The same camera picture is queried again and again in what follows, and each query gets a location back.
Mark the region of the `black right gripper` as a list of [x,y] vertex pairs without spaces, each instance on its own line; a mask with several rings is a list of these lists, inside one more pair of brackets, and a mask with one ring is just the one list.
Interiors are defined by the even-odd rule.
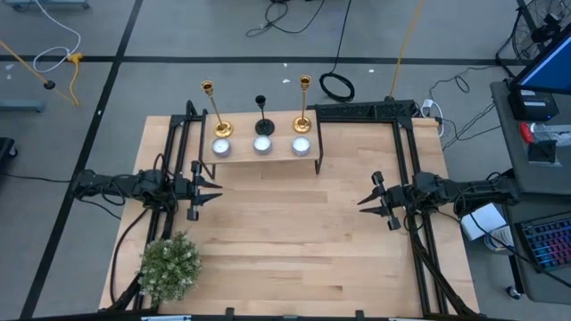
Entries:
[[397,207],[406,208],[406,201],[404,188],[400,185],[389,187],[385,189],[384,177],[380,171],[375,171],[371,180],[375,187],[371,190],[371,194],[358,202],[358,205],[371,202],[379,199],[380,205],[378,207],[361,209],[360,212],[372,213],[387,218],[387,225],[390,231],[401,228],[400,220],[394,214],[394,209]]

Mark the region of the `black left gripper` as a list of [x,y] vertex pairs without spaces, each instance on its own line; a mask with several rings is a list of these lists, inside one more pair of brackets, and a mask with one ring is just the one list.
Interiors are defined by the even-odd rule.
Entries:
[[175,176],[175,195],[180,200],[188,200],[191,202],[190,208],[187,210],[186,219],[197,221],[199,219],[198,207],[220,197],[222,193],[200,194],[199,186],[221,188],[221,185],[208,182],[204,177],[200,176],[200,162],[198,160],[191,161],[191,173],[190,178],[184,178],[181,174]]

